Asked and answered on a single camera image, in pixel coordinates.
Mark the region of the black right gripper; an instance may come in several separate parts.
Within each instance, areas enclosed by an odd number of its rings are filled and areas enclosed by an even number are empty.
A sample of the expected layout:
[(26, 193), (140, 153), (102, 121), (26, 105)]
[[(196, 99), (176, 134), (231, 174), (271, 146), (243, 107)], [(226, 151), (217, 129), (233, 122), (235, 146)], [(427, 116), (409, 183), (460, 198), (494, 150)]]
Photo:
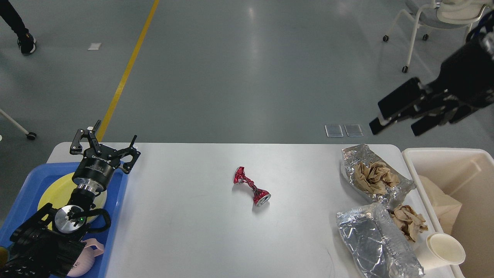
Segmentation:
[[(369, 123), (377, 135), (394, 123), (418, 119), (411, 125), (420, 136), (438, 125), (456, 123), (493, 104), (493, 33), (480, 34), (447, 58), (438, 77), (429, 84), (411, 78), (377, 105), (380, 113)], [(444, 108), (424, 113), (428, 95)]]

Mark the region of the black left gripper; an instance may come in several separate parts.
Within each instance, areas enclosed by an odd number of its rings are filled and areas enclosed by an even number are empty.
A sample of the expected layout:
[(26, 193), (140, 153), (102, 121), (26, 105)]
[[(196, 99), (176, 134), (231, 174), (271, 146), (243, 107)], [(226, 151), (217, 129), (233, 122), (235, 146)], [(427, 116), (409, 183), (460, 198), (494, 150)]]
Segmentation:
[[(137, 134), (134, 135), (129, 147), (115, 150), (108, 146), (101, 146), (95, 133), (99, 129), (101, 120), (97, 120), (94, 127), (78, 129), (72, 141), (69, 153), (71, 155), (83, 155), (78, 168), (73, 174), (73, 182), (76, 185), (90, 184), (95, 191), (105, 191), (117, 168), (124, 173), (130, 173), (137, 162), (141, 152), (134, 146)], [(81, 140), (87, 139), (89, 148), (83, 150)], [(120, 161), (127, 156), (131, 156), (129, 162)]]

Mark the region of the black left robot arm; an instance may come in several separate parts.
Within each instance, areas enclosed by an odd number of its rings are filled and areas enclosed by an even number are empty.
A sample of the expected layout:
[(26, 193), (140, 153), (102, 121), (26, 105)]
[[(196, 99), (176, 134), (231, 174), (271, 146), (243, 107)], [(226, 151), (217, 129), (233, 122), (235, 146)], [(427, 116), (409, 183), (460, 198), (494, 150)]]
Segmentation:
[(76, 187), (67, 204), (60, 208), (44, 204), (12, 232), (2, 278), (65, 278), (87, 246), (83, 237), (111, 227), (109, 213), (97, 208), (94, 200), (107, 190), (116, 170), (131, 172), (140, 152), (134, 146), (137, 135), (120, 150), (100, 144), (95, 137), (100, 124), (79, 129), (74, 136), (69, 153), (83, 158), (72, 176)]

